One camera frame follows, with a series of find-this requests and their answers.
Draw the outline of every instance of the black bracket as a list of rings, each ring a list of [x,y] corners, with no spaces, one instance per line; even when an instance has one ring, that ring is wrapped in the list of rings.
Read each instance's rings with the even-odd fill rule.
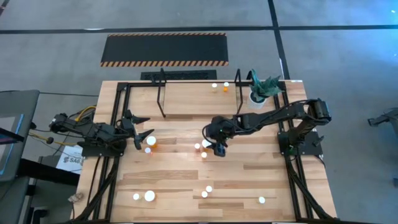
[[[322,147],[320,141],[322,137],[319,137],[316,131],[310,131],[306,136],[304,142],[298,147],[290,146],[288,132],[278,133],[279,150],[283,155],[286,149],[289,149],[290,156],[300,155],[322,155]]]

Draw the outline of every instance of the small object on table edge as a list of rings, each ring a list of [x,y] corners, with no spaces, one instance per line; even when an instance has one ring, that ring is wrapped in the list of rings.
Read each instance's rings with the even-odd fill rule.
[[[199,143],[196,143],[196,144],[194,145],[194,147],[195,147],[196,152],[199,152],[199,151],[200,151],[200,144],[199,144]]]
[[[153,201],[153,200],[155,200],[155,192],[153,192],[153,191],[151,191],[151,190],[148,190],[146,193],[145,193],[145,200],[147,201],[147,202],[151,202],[151,201]]]
[[[209,185],[206,187],[206,191],[210,193],[213,191],[213,188]]]
[[[203,198],[207,198],[207,195],[208,195],[208,193],[207,193],[207,192],[205,192],[205,191],[201,192],[201,197],[203,197]]]
[[[135,194],[132,196],[132,198],[133,198],[134,200],[139,200],[139,199],[140,199],[140,196],[139,196],[138,193],[135,193]]]
[[[229,83],[224,82],[224,92],[228,91]]]
[[[263,204],[266,202],[266,198],[264,197],[259,197],[259,203]]]
[[[156,138],[155,138],[154,136],[149,136],[149,137],[147,138],[147,144],[148,144],[150,147],[152,147],[152,148],[157,147]]]

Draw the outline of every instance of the black metal frame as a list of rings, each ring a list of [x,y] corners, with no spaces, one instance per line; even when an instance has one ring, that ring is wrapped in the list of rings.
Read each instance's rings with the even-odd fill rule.
[[[247,80],[251,80],[251,72],[249,72],[248,76],[247,76]],[[239,91],[240,91],[240,99],[241,102],[239,104],[239,108],[237,111],[237,114],[240,112],[240,109],[243,105],[243,94],[242,94],[242,86],[248,86],[249,84],[251,84],[252,82],[242,82],[241,79],[241,71],[240,69],[238,69],[238,71],[236,72],[236,76],[235,76],[235,80],[234,80],[236,86],[238,86]],[[154,87],[158,87],[158,94],[157,94],[157,104],[159,106],[159,109],[162,113],[162,116],[165,118],[163,109],[159,103],[160,100],[160,88],[162,86],[165,86],[165,84],[167,83],[166,79],[164,78],[163,75],[161,75],[161,79],[159,80],[159,82],[155,82],[154,80],[151,83],[118,83],[118,87],[116,90],[116,96],[115,96],[115,100],[114,100],[114,106],[113,106],[113,112],[112,112],[112,117],[111,117],[111,124],[115,124],[116,121],[116,117],[117,117],[117,111],[119,108],[119,104],[120,104],[120,98],[121,98],[121,92],[125,91],[125,95],[124,95],[124,103],[123,103],[123,109],[122,109],[122,116],[124,115],[124,112],[127,110],[128,108],[128,102],[129,102],[129,98],[131,95],[131,88],[132,87],[148,87],[148,86],[154,86]],[[174,82],[174,83],[194,83],[194,82]],[[282,87],[282,89],[284,90],[284,95],[286,95],[286,89],[284,88],[284,82],[280,82],[280,86]],[[274,96],[275,99],[275,107],[279,108],[279,99],[278,96]],[[284,131],[283,128],[283,123],[279,123],[279,128],[280,131]],[[120,157],[115,157],[114,158],[114,162],[113,162],[113,166],[116,166],[118,168],[119,166],[119,161],[120,161]],[[285,161],[286,161],[286,166],[287,169],[289,168],[288,166],[288,162],[290,162],[290,158],[288,155],[285,155]],[[101,176],[99,178],[99,186],[102,186],[105,177],[106,177],[106,173],[107,173],[107,168],[108,168],[108,163],[109,163],[109,158],[105,157],[104,162],[103,162],[103,168],[101,170]],[[300,180],[303,180],[305,182],[305,177],[303,174],[303,167],[302,167],[302,163],[297,164],[297,167],[300,172]],[[295,213],[295,218],[296,220],[301,219],[301,214],[300,214],[300,208],[299,208],[299,201],[297,198],[297,191],[295,188],[295,184],[293,179],[288,176],[289,179],[289,186],[290,186],[290,191],[292,194],[292,201],[293,201],[293,206],[294,206],[294,213]],[[105,212],[105,220],[110,221],[111,218],[111,211],[112,211],[112,206],[113,206],[113,198],[114,198],[114,190],[115,190],[115,186],[116,186],[116,178],[112,180],[112,182],[110,183],[110,187],[109,187],[109,194],[108,194],[108,201],[107,201],[107,205],[106,205],[106,212]],[[101,205],[101,201],[99,201],[99,203],[97,204],[96,208],[95,208],[95,212],[93,215],[93,220],[97,220],[98,219],[98,215],[99,215],[99,209],[100,209],[100,205]],[[308,208],[310,210],[310,207],[308,205],[308,203],[306,202],[306,208]]]

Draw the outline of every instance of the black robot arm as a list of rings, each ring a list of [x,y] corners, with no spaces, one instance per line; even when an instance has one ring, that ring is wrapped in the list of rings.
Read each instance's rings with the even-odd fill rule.
[[[122,156],[127,146],[126,139],[133,138],[136,149],[141,149],[141,142],[154,130],[137,133],[134,125],[145,122],[149,118],[138,118],[127,110],[124,116],[116,122],[117,126],[94,123],[90,118],[75,121],[65,113],[55,115],[50,123],[54,133],[72,132],[81,135],[83,142],[78,145],[83,148],[82,156]]]
[[[215,116],[211,123],[203,128],[206,134],[203,137],[207,141],[209,138],[216,142],[211,142],[208,146],[214,150],[216,156],[225,156],[225,148],[228,147],[226,140],[237,135],[248,135],[262,129],[262,127],[287,121],[290,119],[302,119],[302,122],[289,130],[289,144],[297,147],[303,142],[305,135],[317,125],[326,125],[331,121],[331,116],[327,104],[320,100],[302,100],[290,103],[274,111],[262,114],[246,113],[234,115],[232,119],[222,116]]]

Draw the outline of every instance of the gray floor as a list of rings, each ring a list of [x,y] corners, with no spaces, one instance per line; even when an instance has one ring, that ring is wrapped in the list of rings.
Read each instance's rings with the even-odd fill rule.
[[[274,2],[281,26],[398,23],[393,0]],[[0,17],[2,30],[236,25],[270,26],[267,1],[11,0]],[[154,70],[101,68],[106,35],[0,35],[0,90],[96,95],[103,80],[137,80],[142,71]],[[392,178],[398,176],[398,141],[389,124],[371,128],[366,120],[398,106],[398,30],[281,35],[291,79],[304,80],[307,95],[326,100],[332,112],[333,121],[318,130],[325,135],[326,171],[338,216],[397,223],[398,189]],[[281,74],[272,31],[228,32],[228,51],[229,66],[214,67],[219,78],[233,78],[237,68],[255,68],[263,78]],[[41,95],[34,120],[45,128],[55,113],[95,103],[95,97]],[[27,145],[24,157],[29,159],[53,153],[31,139]]]

